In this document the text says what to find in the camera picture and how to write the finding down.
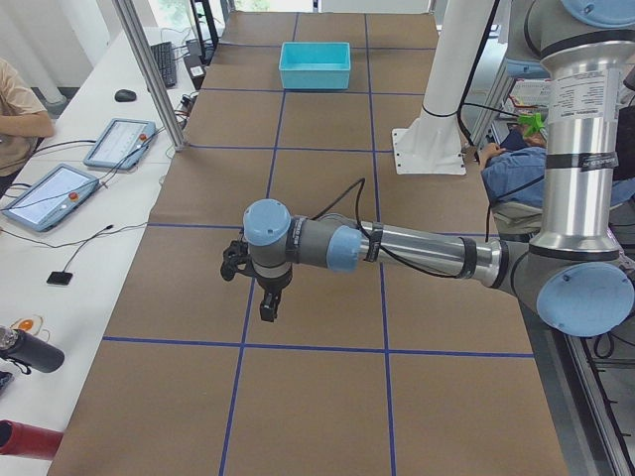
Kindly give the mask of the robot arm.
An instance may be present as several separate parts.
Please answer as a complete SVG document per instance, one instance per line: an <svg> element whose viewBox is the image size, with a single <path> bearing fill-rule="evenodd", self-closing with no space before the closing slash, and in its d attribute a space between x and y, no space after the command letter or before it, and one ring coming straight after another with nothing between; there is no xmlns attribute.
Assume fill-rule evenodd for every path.
<svg viewBox="0 0 635 476"><path fill-rule="evenodd" d="M264 289L261 316L277 315L296 264L351 272L396 261L432 276L502 290L569 335L605 333L626 319L634 288L608 235L617 165L621 68L634 52L630 1L516 1L508 55L538 60L551 77L542 225L528 243L409 230L344 217L292 215L274 199L245 211L247 272Z"/></svg>

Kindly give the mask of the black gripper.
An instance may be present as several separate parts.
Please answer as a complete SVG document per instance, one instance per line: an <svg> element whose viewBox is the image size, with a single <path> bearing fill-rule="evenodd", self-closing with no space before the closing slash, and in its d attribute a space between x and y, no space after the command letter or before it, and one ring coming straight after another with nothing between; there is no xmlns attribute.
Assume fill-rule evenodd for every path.
<svg viewBox="0 0 635 476"><path fill-rule="evenodd" d="M255 278L264 291L259 304L259 313L263 321L274 322L278 316L278 308L283 290L291 283L293 268L283 270L254 269Z"/></svg>

